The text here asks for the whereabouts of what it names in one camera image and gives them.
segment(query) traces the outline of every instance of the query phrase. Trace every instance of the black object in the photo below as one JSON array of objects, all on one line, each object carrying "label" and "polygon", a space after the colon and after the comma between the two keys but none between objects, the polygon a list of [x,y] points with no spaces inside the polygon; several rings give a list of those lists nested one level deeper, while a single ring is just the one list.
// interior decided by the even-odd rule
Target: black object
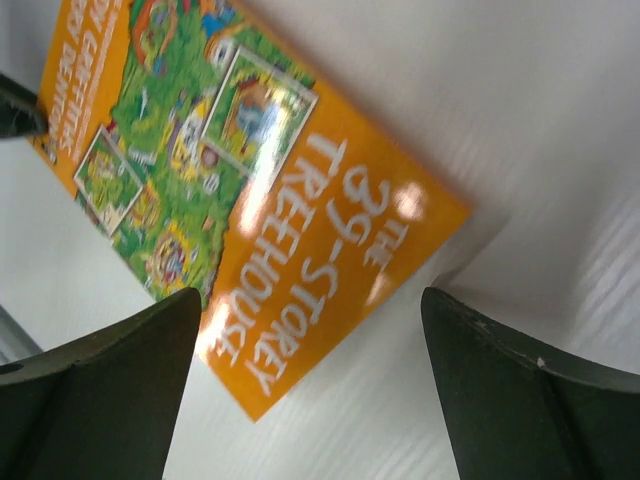
[{"label": "black object", "polygon": [[38,97],[0,73],[0,139],[47,133]]},{"label": "black object", "polygon": [[640,377],[496,323],[437,289],[422,318],[462,480],[640,478]]},{"label": "black object", "polygon": [[160,480],[199,323],[187,289],[0,367],[0,479]]}]

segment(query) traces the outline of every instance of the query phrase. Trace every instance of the book cover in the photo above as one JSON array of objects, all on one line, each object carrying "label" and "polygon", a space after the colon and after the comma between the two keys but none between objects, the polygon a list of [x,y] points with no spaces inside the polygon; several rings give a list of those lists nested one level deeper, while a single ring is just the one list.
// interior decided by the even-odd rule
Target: book cover
[{"label": "book cover", "polygon": [[253,420],[469,215],[235,3],[63,0],[39,101],[36,149],[155,299],[200,291]]}]

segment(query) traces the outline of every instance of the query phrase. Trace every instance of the book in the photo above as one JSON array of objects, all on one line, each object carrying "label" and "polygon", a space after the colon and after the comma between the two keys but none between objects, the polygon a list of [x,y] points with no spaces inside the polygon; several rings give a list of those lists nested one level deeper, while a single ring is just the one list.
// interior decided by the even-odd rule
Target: book
[{"label": "book", "polygon": [[35,148],[153,298],[199,290],[253,420],[470,214],[235,2],[63,0],[39,102]]}]

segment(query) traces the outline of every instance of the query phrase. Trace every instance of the table surface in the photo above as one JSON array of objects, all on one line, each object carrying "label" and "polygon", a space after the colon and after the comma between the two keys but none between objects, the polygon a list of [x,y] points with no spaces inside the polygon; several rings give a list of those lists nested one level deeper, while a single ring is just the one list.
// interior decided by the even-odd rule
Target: table surface
[{"label": "table surface", "polygon": [[[451,251],[491,241],[453,292],[640,373],[640,3],[251,3],[475,199]],[[0,70],[34,90],[58,5],[0,4]],[[150,304],[25,142],[0,158],[0,303],[43,348]],[[194,360],[167,478],[458,478],[419,317],[443,268],[424,266],[256,425]]]}]

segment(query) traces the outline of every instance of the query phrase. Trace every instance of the white table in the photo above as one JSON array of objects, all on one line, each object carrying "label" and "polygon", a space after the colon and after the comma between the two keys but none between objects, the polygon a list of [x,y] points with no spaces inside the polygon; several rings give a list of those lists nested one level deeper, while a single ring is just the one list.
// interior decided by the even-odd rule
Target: white table
[{"label": "white table", "polygon": [[[482,205],[476,225],[506,218],[454,291],[640,373],[640,3],[253,3],[433,154]],[[33,89],[58,4],[0,4],[0,69]],[[43,348],[150,304],[24,142],[0,144],[0,168],[0,304]],[[167,478],[457,478],[419,318],[441,269],[425,266],[257,425],[194,361]]]}]

